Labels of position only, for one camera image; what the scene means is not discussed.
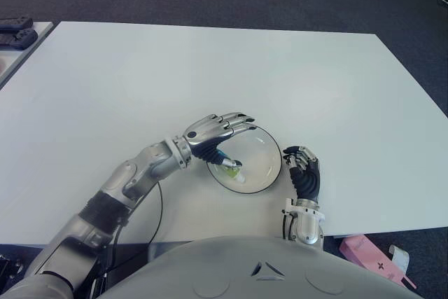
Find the robotic hand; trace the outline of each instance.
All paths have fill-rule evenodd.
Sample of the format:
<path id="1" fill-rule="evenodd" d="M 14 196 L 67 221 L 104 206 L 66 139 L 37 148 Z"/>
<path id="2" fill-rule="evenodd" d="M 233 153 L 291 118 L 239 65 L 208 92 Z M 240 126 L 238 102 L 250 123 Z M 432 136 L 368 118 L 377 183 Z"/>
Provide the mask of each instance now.
<path id="1" fill-rule="evenodd" d="M 256 129 L 255 125 L 249 124 L 254 120 L 240 112 L 219 117 L 210 115 L 191 125 L 183 137 L 195 157 L 216 165 L 241 166 L 240 161 L 226 158 L 216 147 L 236 134 Z"/>
<path id="2" fill-rule="evenodd" d="M 191 155 L 228 167 L 242 165 L 225 158 L 217 146 L 236 134 L 254 130 L 256 126 L 250 124 L 253 121 L 240 112 L 209 115 L 188 127 L 182 137 L 166 138 L 119 165 L 84 209 L 34 259 L 25 278 L 5 298 L 40 298 L 39 294 L 45 298 L 72 298 L 72 292 L 84 282 L 117 227 L 126 225 L 159 180 L 185 169 Z"/>
<path id="3" fill-rule="evenodd" d="M 283 157 L 289 166 L 289 174 L 297 193 L 297 200 L 286 199 L 283 228 L 286 215 L 291 215 L 289 239 L 313 246 L 323 246 L 320 222 L 325 216 L 319 212 L 318 196 L 321 182 L 319 160 L 304 146 L 292 146 L 284 150 Z"/>

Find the pink box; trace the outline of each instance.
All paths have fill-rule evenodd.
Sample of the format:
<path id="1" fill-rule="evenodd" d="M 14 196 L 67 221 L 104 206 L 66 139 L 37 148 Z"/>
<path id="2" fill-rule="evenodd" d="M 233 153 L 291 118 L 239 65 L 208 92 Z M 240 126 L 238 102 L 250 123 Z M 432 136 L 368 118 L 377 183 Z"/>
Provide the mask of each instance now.
<path id="1" fill-rule="evenodd" d="M 359 266 L 362 266 L 380 276 L 383 276 L 403 287 L 402 279 L 406 279 L 413 288 L 417 286 L 406 277 L 406 274 L 392 263 L 378 247 L 372 243 L 365 235 L 350 236 L 342 240 L 339 247 L 341 253 Z"/>

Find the small object in bowl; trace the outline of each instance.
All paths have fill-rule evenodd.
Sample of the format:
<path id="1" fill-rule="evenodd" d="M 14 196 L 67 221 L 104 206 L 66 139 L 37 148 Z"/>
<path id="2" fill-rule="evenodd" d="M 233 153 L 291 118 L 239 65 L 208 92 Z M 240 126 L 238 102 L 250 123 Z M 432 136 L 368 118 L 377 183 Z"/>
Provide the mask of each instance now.
<path id="1" fill-rule="evenodd" d="M 240 183 L 246 182 L 246 178 L 241 173 L 241 167 L 227 167 L 224 165 L 220 166 L 222 169 L 224 169 L 224 172 L 230 176 L 232 179 L 235 179 L 236 181 Z"/>

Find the black cable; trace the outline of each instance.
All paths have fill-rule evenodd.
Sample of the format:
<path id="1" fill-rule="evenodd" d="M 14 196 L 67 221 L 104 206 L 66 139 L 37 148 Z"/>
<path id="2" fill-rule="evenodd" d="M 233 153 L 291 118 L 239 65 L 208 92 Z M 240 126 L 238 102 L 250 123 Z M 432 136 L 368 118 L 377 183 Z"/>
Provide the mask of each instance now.
<path id="1" fill-rule="evenodd" d="M 286 239 L 285 228 L 286 228 L 286 215 L 283 215 L 283 230 L 281 231 L 281 233 L 283 234 L 283 239 Z"/>
<path id="2" fill-rule="evenodd" d="M 121 230 L 123 229 L 123 226 L 120 225 L 117 229 L 117 233 L 115 234 L 115 238 L 113 239 L 113 246 L 112 246 L 112 260 L 111 260 L 111 265 L 109 267 L 106 268 L 109 269 L 111 267 L 113 267 L 115 265 L 115 260 L 116 260 L 116 256 L 117 256 L 117 244 L 118 244 L 118 238 L 120 237 L 121 234 Z"/>
<path id="3" fill-rule="evenodd" d="M 160 193 L 160 217 L 159 217 L 159 223 L 157 224 L 157 228 L 155 229 L 154 235 L 151 237 L 151 239 L 149 240 L 149 242 L 146 243 L 146 246 L 145 246 L 144 249 L 142 249 L 142 250 L 140 250 L 139 252 L 135 253 L 134 255 L 132 255 L 132 256 L 129 257 L 128 259 L 124 260 L 123 262 L 118 263 L 117 265 L 114 265 L 114 264 L 115 264 L 115 258 L 116 258 L 116 257 L 115 257 L 115 256 L 116 256 L 116 252 L 115 252 L 115 250 L 116 250 L 116 246 L 117 246 L 116 243 L 118 242 L 118 236 L 120 235 L 120 233 L 121 233 L 121 229 L 123 228 L 122 226 L 120 226 L 120 227 L 118 228 L 118 230 L 117 230 L 117 233 L 116 233 L 116 235 L 115 235 L 115 239 L 114 239 L 114 241 L 113 241 L 113 248 L 112 248 L 112 249 L 113 249 L 113 250 L 112 250 L 112 263 L 111 263 L 111 265 L 110 265 L 108 268 L 106 268 L 105 271 L 103 271 L 103 272 L 101 272 L 100 274 L 98 274 L 98 275 L 97 275 L 97 278 L 102 277 L 102 276 L 104 276 L 106 273 L 115 270 L 116 268 L 120 267 L 121 265 L 126 264 L 126 263 L 129 262 L 130 260 L 136 258 L 138 255 L 140 255 L 140 254 L 142 254 L 143 252 L 145 252 L 145 251 L 148 250 L 149 246 L 150 246 L 151 243 L 153 242 L 155 236 L 157 235 L 157 233 L 158 233 L 158 231 L 159 231 L 159 229 L 160 229 L 160 224 L 162 223 L 162 217 L 163 217 L 163 194 L 162 194 L 162 189 L 161 189 L 161 187 L 160 187 L 160 183 L 157 182 L 157 186 L 158 186 L 159 193 Z M 143 199 L 140 200 L 139 205 L 143 202 L 143 200 L 144 200 L 145 197 L 143 197 Z M 131 215 L 132 212 L 134 212 L 134 210 L 135 210 L 136 208 L 137 208 L 137 207 L 135 207 L 133 210 L 131 210 L 131 212 L 129 213 L 129 215 Z"/>
<path id="4" fill-rule="evenodd" d="M 291 241 L 291 229 L 293 228 L 294 216 L 291 215 L 291 222 L 289 223 L 288 239 Z"/>

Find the glass bowl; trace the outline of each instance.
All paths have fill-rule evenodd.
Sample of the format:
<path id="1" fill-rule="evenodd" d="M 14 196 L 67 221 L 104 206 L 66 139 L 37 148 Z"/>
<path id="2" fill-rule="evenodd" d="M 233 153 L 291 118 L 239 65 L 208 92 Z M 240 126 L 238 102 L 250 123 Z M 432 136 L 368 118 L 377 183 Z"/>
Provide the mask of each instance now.
<path id="1" fill-rule="evenodd" d="M 260 192 L 271 186 L 280 174 L 280 148 L 274 138 L 261 127 L 224 141 L 219 145 L 219 150 L 243 164 L 239 176 L 232 178 L 222 166 L 207 163 L 217 182 L 234 192 Z"/>

